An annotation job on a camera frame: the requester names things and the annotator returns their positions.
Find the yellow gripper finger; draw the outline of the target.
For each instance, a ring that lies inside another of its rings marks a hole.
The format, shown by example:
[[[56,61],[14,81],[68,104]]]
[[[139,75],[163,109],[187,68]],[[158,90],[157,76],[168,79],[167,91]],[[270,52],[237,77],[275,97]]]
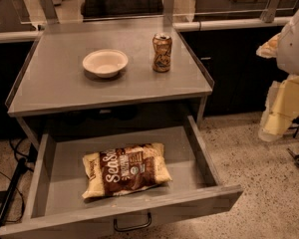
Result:
[[[279,34],[270,38],[263,45],[259,46],[256,50],[256,55],[262,58],[270,59],[277,57]]]
[[[269,88],[258,136],[274,141],[283,136],[299,117],[299,76],[289,76],[282,83],[274,81]]]

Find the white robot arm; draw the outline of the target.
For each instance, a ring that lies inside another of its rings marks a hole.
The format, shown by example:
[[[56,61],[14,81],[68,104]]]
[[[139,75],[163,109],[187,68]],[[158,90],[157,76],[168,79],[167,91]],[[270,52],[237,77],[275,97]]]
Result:
[[[257,49],[256,55],[275,58],[277,67],[288,74],[284,81],[274,81],[270,86],[260,121],[259,138],[273,141],[299,117],[299,9],[280,33]]]

